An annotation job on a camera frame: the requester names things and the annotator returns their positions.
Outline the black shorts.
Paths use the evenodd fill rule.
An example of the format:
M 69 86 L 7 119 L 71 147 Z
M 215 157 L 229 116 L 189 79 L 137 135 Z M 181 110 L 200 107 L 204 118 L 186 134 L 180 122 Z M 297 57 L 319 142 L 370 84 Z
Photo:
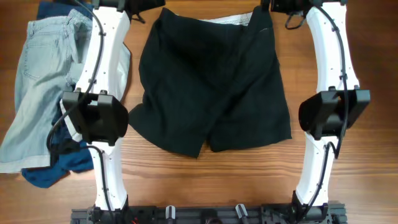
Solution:
M 245 26 L 176 15 L 163 8 L 139 63 L 144 94 L 129 124 L 166 151 L 198 157 L 290 139 L 275 37 L 268 10 Z

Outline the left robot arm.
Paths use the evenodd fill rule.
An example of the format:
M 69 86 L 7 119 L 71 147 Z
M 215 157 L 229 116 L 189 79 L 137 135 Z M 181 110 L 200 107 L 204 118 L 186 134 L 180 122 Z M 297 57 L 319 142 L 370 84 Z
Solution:
M 95 171 L 97 195 L 91 220 L 114 220 L 128 206 L 121 173 L 121 143 L 128 111 L 121 103 L 127 78 L 117 73 L 119 53 L 131 21 L 165 1 L 93 1 L 92 31 L 83 71 L 61 100 L 72 135 L 86 142 Z

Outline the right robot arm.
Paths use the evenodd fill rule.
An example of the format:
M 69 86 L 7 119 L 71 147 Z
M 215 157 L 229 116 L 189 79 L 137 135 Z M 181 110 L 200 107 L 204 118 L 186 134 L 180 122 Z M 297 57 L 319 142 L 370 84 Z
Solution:
M 346 131 L 370 103 L 360 87 L 346 35 L 346 1 L 262 1 L 265 10 L 302 17 L 313 38 L 317 92 L 301 103 L 299 125 L 305 133 L 305 157 L 293 192 L 290 217 L 296 222 L 326 217 L 328 183 Z

